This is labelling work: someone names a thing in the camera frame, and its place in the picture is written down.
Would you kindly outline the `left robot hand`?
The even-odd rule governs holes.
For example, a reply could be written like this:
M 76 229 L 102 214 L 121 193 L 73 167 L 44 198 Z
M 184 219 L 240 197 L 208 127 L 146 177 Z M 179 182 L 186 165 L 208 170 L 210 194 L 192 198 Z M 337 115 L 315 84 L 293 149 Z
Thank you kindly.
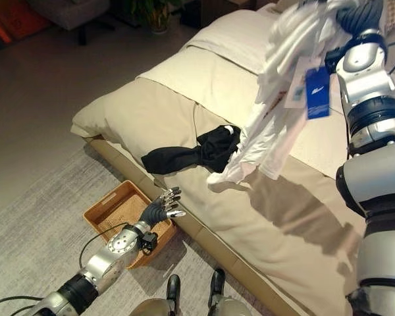
M 165 190 L 144 209 L 139 221 L 146 223 L 152 228 L 166 219 L 185 216 L 186 212 L 178 209 L 181 193 L 182 191 L 179 187 Z

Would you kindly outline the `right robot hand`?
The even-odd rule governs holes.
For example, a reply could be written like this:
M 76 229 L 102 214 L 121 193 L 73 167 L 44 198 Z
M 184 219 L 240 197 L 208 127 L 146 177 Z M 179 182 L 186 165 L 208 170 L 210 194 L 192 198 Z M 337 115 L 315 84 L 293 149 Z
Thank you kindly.
M 352 36 L 358 36 L 367 30 L 380 30 L 383 1 L 366 1 L 353 8 L 338 10 L 336 21 L 341 28 Z

